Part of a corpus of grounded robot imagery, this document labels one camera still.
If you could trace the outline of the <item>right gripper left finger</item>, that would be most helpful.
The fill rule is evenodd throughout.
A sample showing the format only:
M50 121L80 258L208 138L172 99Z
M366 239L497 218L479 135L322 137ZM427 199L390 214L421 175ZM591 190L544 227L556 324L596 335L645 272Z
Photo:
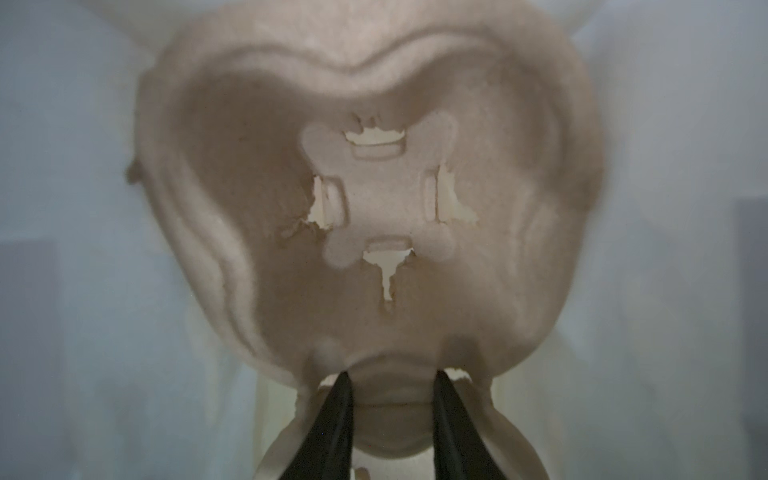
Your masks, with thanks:
M354 436L354 395L347 372L336 378L282 480L349 480Z

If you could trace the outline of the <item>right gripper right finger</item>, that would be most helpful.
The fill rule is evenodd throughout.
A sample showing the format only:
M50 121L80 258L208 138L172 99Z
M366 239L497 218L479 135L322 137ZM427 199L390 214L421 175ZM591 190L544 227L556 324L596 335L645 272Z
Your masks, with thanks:
M438 371L432 400L437 480L505 480L483 443L451 379Z

